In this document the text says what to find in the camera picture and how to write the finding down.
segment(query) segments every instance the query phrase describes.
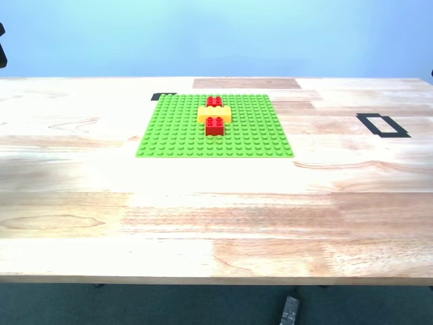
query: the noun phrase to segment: black rectangle outline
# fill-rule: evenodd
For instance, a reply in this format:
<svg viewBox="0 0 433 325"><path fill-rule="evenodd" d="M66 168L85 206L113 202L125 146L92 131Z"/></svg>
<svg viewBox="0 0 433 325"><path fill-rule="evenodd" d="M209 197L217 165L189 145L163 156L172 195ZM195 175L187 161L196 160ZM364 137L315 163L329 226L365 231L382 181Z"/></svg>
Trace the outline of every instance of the black rectangle outline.
<svg viewBox="0 0 433 325"><path fill-rule="evenodd" d="M381 132L368 118L370 117L381 117L382 120L387 122L396 132ZM373 134L379 135L380 137L411 137L407 131L402 128L396 121L389 116L382 116L378 113L358 113L357 118L367 127Z"/></svg>

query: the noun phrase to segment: lego brick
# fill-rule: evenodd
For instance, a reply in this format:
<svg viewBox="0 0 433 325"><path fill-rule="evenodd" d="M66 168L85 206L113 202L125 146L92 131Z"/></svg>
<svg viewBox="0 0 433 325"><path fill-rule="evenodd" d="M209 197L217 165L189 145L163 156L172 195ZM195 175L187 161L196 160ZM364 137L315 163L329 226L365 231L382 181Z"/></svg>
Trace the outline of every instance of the lego brick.
<svg viewBox="0 0 433 325"><path fill-rule="evenodd" d="M161 95L176 95L176 93L154 93L150 100L159 100Z"/></svg>
<svg viewBox="0 0 433 325"><path fill-rule="evenodd" d="M216 97L210 96L206 100L206 106L212 106L212 107L223 106L223 100L219 96Z"/></svg>
<svg viewBox="0 0 433 325"><path fill-rule="evenodd" d="M221 117L206 119L206 136L208 135L224 135L224 120Z"/></svg>
<svg viewBox="0 0 433 325"><path fill-rule="evenodd" d="M267 95L221 95L231 107L224 136L206 137L197 123L197 107L209 95L161 95L136 157L250 158L293 157L284 130Z"/></svg>
<svg viewBox="0 0 433 325"><path fill-rule="evenodd" d="M231 123L231 107L200 106L197 111L197 122L204 123L208 117L221 117L224 119L224 123Z"/></svg>

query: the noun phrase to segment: wood grain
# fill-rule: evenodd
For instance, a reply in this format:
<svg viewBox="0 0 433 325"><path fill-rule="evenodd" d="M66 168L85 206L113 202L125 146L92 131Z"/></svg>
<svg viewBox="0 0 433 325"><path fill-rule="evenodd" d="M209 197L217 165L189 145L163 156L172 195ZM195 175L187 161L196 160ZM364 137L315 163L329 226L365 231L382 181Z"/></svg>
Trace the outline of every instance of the wood grain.
<svg viewBox="0 0 433 325"><path fill-rule="evenodd" d="M208 91L268 94L295 158L135 158L153 93ZM433 285L423 81L0 79L0 108L0 281Z"/></svg>
<svg viewBox="0 0 433 325"><path fill-rule="evenodd" d="M198 78L193 88L300 89L292 78Z"/></svg>

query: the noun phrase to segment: red lego brick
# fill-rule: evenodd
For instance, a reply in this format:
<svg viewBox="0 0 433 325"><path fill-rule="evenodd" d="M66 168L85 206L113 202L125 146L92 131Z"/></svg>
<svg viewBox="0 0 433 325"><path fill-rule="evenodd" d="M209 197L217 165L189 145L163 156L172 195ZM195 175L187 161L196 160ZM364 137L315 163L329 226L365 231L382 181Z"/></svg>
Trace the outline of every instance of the red lego brick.
<svg viewBox="0 0 433 325"><path fill-rule="evenodd" d="M212 107L221 106L221 107L223 107L223 100L219 96L208 97L208 99L206 100L206 106L212 106Z"/></svg>
<svg viewBox="0 0 433 325"><path fill-rule="evenodd" d="M224 120L221 117L206 119L206 135L224 135Z"/></svg>

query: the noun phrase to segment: yellow lego brick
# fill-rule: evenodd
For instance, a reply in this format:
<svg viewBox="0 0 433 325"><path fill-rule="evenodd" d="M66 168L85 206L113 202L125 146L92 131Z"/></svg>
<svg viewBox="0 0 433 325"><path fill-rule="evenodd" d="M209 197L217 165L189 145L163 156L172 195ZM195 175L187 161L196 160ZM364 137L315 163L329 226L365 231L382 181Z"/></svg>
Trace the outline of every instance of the yellow lego brick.
<svg viewBox="0 0 433 325"><path fill-rule="evenodd" d="M208 117L222 117L224 123L231 123L231 108L230 106L200 106L197 111L197 121L205 123Z"/></svg>

